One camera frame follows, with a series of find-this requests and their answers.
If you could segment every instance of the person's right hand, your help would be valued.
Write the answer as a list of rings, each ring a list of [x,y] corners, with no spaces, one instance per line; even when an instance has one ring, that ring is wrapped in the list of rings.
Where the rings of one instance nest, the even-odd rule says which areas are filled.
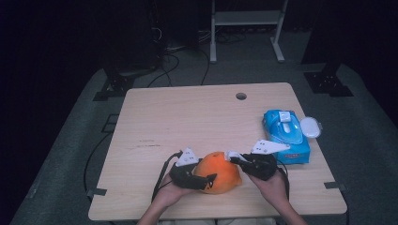
[[[305,220],[292,207],[286,196],[283,175],[278,170],[267,181],[248,175],[267,200],[289,225],[306,225]]]
[[[266,199],[272,206],[275,207],[282,202],[288,202],[283,175],[278,170],[267,181],[261,180],[252,175],[249,175],[249,178],[258,187],[258,189],[260,189],[264,199]]]

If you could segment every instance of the floor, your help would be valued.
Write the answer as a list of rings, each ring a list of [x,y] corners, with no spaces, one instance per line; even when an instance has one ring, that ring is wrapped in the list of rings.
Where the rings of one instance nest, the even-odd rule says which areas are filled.
[[[337,76],[353,97],[315,94],[304,72],[323,65],[301,65],[310,32],[282,32],[285,62],[278,63],[272,33],[239,36],[219,44],[217,64],[209,64],[209,44],[202,51],[185,50],[164,56],[163,68],[136,79],[134,88],[229,83],[290,83],[303,111],[322,123],[317,139],[336,181],[346,188],[349,224],[395,224],[398,221],[398,131],[366,90],[359,74],[341,65]],[[112,133],[103,130],[118,114],[122,97],[93,101],[106,81],[102,69],[93,74],[56,139],[38,177],[11,224],[134,224],[97,222],[88,216],[86,189],[96,187]],[[309,224],[346,224],[345,215],[305,217]]]

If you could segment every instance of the white metal frame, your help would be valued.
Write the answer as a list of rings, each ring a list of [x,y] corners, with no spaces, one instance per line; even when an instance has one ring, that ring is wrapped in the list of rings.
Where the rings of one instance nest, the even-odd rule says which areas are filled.
[[[216,0],[212,0],[211,6],[211,41],[210,41],[210,62],[217,62],[216,51],[216,26],[218,25],[258,25],[276,24],[275,37],[271,37],[271,44],[278,59],[284,62],[284,57],[279,47],[279,37],[282,30],[283,19],[287,8],[288,0],[283,0],[281,10],[268,11],[218,11],[216,12]]]

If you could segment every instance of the orange object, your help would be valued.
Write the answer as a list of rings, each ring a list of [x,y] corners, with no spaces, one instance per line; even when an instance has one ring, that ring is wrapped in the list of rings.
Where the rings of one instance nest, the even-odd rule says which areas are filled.
[[[223,194],[242,184],[239,169],[224,158],[224,152],[214,152],[205,156],[196,166],[193,174],[207,177],[216,173],[213,186],[207,185],[203,190],[207,194]]]

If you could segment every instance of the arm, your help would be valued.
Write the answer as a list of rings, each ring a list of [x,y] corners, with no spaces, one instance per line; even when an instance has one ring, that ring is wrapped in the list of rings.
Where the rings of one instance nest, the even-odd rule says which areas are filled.
[[[289,225],[307,225],[307,222],[296,212],[286,197],[283,175],[277,171],[267,181],[249,175],[267,200]]]
[[[159,218],[161,217],[161,214],[166,211],[167,207],[177,203],[182,198],[182,196],[192,192],[194,192],[193,189],[185,189],[173,184],[172,178],[167,173],[161,182],[161,189],[159,190],[152,204],[149,205],[137,224],[157,224]]]

